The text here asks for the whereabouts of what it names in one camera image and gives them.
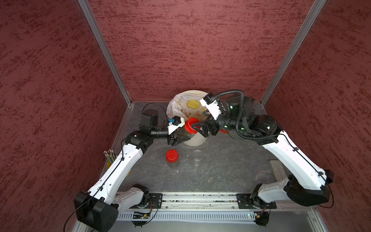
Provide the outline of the clear plastic jar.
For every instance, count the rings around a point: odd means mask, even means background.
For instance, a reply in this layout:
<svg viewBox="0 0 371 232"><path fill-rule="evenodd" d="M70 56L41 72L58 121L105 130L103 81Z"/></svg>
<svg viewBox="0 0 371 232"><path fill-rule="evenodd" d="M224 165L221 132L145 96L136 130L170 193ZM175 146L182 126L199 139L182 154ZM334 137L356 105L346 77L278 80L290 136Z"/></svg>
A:
<svg viewBox="0 0 371 232"><path fill-rule="evenodd" d="M178 143L189 141L195 136L195 134L189 133L184 127L178 128L176 133Z"/></svg>
<svg viewBox="0 0 371 232"><path fill-rule="evenodd" d="M193 163L195 166L200 166L200 164L202 163L202 159L203 159L203 152L199 149L196 149L193 151Z"/></svg>

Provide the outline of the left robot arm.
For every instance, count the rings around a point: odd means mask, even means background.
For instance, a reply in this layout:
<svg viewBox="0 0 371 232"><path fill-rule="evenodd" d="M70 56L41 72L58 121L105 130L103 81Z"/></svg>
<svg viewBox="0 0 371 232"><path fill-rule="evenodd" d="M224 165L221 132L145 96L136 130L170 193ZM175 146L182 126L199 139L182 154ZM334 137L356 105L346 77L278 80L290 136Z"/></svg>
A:
<svg viewBox="0 0 371 232"><path fill-rule="evenodd" d="M153 202L147 187L136 184L122 194L118 194L118 190L134 164L155 139L165 138L170 146L178 144L178 132L184 128L186 120L174 116L162 128L159 128L157 123L156 110L142 112L139 129L122 140L121 152L110 168L87 192L79 192L75 197L74 206L78 221L96 232L108 232L121 212L133 206L152 209Z"/></svg>

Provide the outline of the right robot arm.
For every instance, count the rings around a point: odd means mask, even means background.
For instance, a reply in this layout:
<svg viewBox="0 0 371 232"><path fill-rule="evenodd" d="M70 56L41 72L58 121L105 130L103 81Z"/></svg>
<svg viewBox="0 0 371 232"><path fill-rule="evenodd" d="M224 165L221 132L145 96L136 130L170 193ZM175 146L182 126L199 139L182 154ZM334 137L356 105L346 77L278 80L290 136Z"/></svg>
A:
<svg viewBox="0 0 371 232"><path fill-rule="evenodd" d="M225 102L220 98L220 94L208 94L200 100L207 109L207 118L191 128L204 137L216 135L220 130L235 131L242 139L255 141L275 155L291 172L283 180L258 184L249 199L254 208L286 200L301 206L323 206L333 198L329 185L334 173L311 161L273 117L256 114L253 98L241 97L236 92Z"/></svg>

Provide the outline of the cream plastic waste bin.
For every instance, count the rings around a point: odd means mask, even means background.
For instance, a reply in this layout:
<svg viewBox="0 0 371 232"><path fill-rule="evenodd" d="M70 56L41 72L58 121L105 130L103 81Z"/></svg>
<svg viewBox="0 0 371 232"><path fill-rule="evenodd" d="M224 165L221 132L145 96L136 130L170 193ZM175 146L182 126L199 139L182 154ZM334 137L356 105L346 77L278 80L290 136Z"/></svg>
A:
<svg viewBox="0 0 371 232"><path fill-rule="evenodd" d="M197 133L192 139L183 143L187 146L197 147L203 144L206 140L207 138L203 137L200 133Z"/></svg>

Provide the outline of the white printed bin liner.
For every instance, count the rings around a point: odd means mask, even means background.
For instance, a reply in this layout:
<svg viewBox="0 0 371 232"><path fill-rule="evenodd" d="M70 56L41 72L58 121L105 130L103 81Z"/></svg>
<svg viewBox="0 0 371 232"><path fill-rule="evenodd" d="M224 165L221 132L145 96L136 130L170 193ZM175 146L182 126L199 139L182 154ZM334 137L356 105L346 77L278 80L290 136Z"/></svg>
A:
<svg viewBox="0 0 371 232"><path fill-rule="evenodd" d="M188 90L175 95L167 106L167 116L169 118L179 116L185 121L190 118L197 118L199 121L206 120L207 116L203 112L207 108L200 103L200 100L206 95L206 92L200 90Z"/></svg>

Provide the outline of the yellow pencil cup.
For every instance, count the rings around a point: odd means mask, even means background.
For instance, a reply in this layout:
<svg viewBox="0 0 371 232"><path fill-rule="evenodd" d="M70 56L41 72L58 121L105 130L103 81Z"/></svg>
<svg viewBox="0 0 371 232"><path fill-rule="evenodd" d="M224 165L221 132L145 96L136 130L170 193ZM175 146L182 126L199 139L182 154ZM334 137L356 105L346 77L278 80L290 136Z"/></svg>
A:
<svg viewBox="0 0 371 232"><path fill-rule="evenodd" d="M111 167L112 163L111 162L107 162L106 164L106 169L108 170L110 167Z"/></svg>

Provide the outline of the aluminium mounting rail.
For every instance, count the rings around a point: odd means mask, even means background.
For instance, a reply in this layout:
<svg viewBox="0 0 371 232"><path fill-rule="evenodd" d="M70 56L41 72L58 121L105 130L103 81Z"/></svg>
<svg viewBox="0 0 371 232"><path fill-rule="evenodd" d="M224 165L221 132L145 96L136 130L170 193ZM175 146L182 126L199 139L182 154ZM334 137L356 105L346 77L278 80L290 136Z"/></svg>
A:
<svg viewBox="0 0 371 232"><path fill-rule="evenodd" d="M204 192L204 193L180 193L164 192L162 210L172 211L233 211L249 210L262 211L261 209L239 209L237 193L227 192ZM132 206L139 205L143 195L135 191L119 192L113 198L113 204L117 204L119 212L129 210ZM311 207L300 206L292 201L275 202L277 211L310 211Z"/></svg>

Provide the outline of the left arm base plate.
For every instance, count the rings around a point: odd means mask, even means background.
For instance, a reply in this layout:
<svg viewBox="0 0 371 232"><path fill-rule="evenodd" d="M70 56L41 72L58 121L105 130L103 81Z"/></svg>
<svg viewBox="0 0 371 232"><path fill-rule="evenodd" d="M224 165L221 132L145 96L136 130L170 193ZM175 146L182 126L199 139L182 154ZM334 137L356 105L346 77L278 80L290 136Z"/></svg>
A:
<svg viewBox="0 0 371 232"><path fill-rule="evenodd" d="M162 193L149 193L148 199L145 201L145 203L132 206L131 209L161 209L162 199Z"/></svg>

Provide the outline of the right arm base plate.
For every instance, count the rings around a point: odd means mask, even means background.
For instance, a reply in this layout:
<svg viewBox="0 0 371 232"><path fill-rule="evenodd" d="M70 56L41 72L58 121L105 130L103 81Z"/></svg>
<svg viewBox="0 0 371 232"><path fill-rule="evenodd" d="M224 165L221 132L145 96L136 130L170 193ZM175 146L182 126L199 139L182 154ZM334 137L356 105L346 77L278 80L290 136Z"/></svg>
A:
<svg viewBox="0 0 371 232"><path fill-rule="evenodd" d="M251 197L251 194L238 193L236 194L237 204L239 209L276 209L276 203L266 203L259 197Z"/></svg>

